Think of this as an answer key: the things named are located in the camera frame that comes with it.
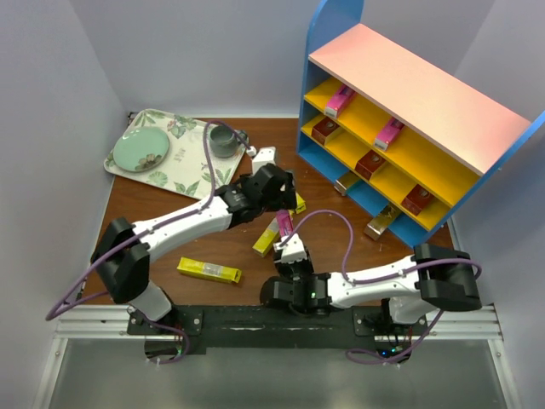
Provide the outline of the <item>teal green tea toothpaste box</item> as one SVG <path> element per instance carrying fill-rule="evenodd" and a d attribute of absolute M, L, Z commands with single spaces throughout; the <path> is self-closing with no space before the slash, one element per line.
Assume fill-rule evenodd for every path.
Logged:
<path fill-rule="evenodd" d="M 402 211 L 392 204 L 387 204 L 364 228 L 364 233 L 373 240 L 378 240 Z"/>

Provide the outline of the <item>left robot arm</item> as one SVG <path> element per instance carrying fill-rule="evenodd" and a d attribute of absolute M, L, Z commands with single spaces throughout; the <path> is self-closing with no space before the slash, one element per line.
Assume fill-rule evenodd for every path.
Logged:
<path fill-rule="evenodd" d="M 107 225 L 91 258 L 108 296 L 142 312 L 157 334 L 175 328 L 176 313 L 166 293 L 150 279 L 150 267 L 165 254 L 205 235 L 254 221 L 265 212 L 296 207 L 290 170 L 263 165 L 218 187 L 209 197 L 167 215 L 131 223 L 120 217 Z"/>

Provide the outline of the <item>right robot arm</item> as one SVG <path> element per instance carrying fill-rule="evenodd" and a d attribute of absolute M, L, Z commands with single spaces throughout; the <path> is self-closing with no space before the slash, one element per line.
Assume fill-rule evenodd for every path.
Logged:
<path fill-rule="evenodd" d="M 316 274 L 310 256 L 275 264 L 278 276 L 261 288 L 260 303 L 300 314 L 347 310 L 384 300 L 381 328 L 397 335 L 434 310 L 471 312 L 482 308 L 477 279 L 482 267 L 463 251 L 423 244 L 414 254 L 388 264 L 343 274 Z"/>

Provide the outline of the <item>red 3D toothpaste box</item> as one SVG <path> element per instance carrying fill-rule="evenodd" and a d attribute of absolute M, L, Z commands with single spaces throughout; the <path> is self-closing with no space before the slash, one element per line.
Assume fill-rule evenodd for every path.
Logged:
<path fill-rule="evenodd" d="M 404 197 L 401 206 L 412 215 L 418 216 L 434 199 L 434 196 L 424 187 L 416 184 Z"/>
<path fill-rule="evenodd" d="M 373 150 L 369 150 L 355 165 L 355 172 L 369 181 L 372 176 L 385 164 L 386 159 Z"/>

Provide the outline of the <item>small pink toothpaste box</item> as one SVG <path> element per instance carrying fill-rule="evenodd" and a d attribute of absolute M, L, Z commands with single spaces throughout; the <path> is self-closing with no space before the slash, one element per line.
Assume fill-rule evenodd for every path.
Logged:
<path fill-rule="evenodd" d="M 404 124 L 401 121 L 391 117 L 376 135 L 373 146 L 382 151 L 388 150 L 403 128 Z"/>

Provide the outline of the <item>dark red toothpaste box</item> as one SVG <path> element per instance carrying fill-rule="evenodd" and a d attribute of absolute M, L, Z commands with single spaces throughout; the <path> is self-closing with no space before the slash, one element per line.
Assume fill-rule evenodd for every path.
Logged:
<path fill-rule="evenodd" d="M 325 145 L 334 140 L 341 132 L 342 128 L 339 124 L 330 118 L 323 118 L 313 126 L 311 136 L 317 143 Z"/>

